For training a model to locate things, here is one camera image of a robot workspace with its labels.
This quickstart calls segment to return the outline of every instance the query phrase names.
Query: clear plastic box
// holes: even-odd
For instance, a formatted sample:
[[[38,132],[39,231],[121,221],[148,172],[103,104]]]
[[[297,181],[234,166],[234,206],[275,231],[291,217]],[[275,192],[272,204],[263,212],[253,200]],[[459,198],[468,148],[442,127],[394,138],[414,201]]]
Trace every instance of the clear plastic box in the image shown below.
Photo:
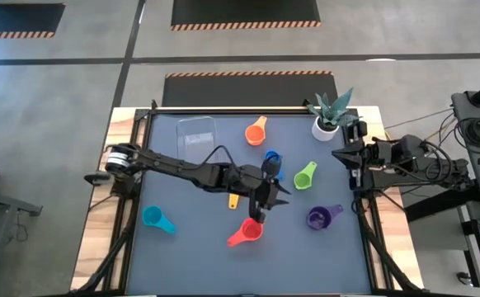
[[[178,121],[176,134],[177,157],[190,163],[202,163],[217,146],[216,123],[210,116]],[[220,162],[219,152],[207,162]]]

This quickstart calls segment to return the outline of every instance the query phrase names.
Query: purple measuring cup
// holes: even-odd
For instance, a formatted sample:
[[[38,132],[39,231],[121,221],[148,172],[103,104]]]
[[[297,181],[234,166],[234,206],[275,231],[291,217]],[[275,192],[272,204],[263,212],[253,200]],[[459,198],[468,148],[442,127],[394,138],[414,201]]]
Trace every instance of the purple measuring cup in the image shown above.
[[[306,223],[313,230],[322,230],[327,228],[342,211],[341,205],[315,206],[309,211]]]

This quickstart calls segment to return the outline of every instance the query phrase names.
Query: potted plant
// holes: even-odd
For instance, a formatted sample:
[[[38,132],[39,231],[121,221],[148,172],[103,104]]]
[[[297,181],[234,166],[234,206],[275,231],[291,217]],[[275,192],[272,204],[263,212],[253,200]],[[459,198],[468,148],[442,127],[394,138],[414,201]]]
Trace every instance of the potted plant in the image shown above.
[[[306,100],[306,107],[309,112],[317,116],[312,126],[313,137],[320,141],[328,141],[333,138],[333,135],[336,134],[340,126],[346,126],[354,120],[359,119],[355,115],[347,114],[348,110],[346,107],[348,106],[348,102],[350,102],[353,89],[354,88],[351,88],[338,97],[331,106],[326,93],[324,93],[322,97],[319,94],[315,94],[315,96],[317,96],[317,102],[321,107],[320,111]]]

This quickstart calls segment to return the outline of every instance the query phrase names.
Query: white pot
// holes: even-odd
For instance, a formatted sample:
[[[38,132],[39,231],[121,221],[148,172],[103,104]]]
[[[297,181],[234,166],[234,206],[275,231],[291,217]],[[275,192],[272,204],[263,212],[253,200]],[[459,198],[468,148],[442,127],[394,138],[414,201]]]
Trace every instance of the white pot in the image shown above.
[[[313,137],[315,137],[319,141],[328,141],[333,138],[333,136],[337,133],[339,130],[339,126],[333,131],[325,131],[321,129],[318,125],[319,117],[315,119],[312,125],[312,134]]]

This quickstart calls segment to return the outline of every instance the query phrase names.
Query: concrete floor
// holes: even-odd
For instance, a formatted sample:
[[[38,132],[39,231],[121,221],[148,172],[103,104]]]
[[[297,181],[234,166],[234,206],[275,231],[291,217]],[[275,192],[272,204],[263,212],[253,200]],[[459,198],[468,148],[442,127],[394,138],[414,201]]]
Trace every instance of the concrete floor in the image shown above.
[[[68,0],[53,39],[0,40],[0,59],[123,58],[137,2]],[[170,32],[172,0],[148,0],[134,57],[480,53],[480,0],[318,0],[318,6],[320,29]],[[0,66],[0,192],[44,205],[38,219],[22,218],[29,240],[7,246],[0,296],[68,290],[92,191],[82,176],[96,169],[120,69]],[[379,106],[386,126],[407,120],[408,111],[417,117],[445,109],[452,93],[480,88],[480,59],[446,56],[397,62],[136,64],[121,105],[161,101],[166,73],[301,69],[332,70],[340,92],[355,87],[352,105]],[[445,116],[390,133],[426,137]],[[467,157],[454,141],[445,149],[452,158]],[[403,199],[411,204],[421,198]],[[457,223],[452,210],[411,224],[423,280],[434,292],[480,295],[454,278],[465,268],[465,241]]]

